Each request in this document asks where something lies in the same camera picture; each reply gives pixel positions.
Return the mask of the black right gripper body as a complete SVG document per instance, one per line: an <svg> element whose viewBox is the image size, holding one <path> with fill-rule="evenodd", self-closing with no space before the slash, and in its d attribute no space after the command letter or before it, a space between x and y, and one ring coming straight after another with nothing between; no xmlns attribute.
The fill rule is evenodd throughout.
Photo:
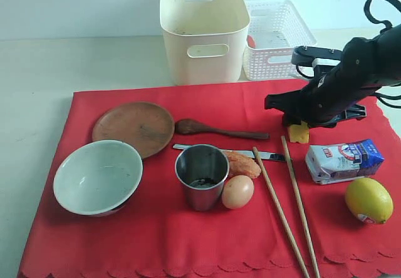
<svg viewBox="0 0 401 278"><path fill-rule="evenodd" d="M340 121L361 120L367 110L358 102L382 86L380 76L361 62L342 61L301 89L297 112L310 127L334 127Z"/></svg>

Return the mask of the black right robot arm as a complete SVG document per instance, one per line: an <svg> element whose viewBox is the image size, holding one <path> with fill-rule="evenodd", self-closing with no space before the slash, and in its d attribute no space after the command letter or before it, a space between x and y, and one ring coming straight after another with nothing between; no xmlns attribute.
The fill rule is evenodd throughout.
<svg viewBox="0 0 401 278"><path fill-rule="evenodd" d="M341 121L361 120L367 112L360 100L383 99L381 87L400 84L400 26L373 39L355 37L341 51L298 46L291 62L312 67L314 75L300 90L268 95L265 109L282 111L287 126L305 122L310 128L333 128Z"/></svg>

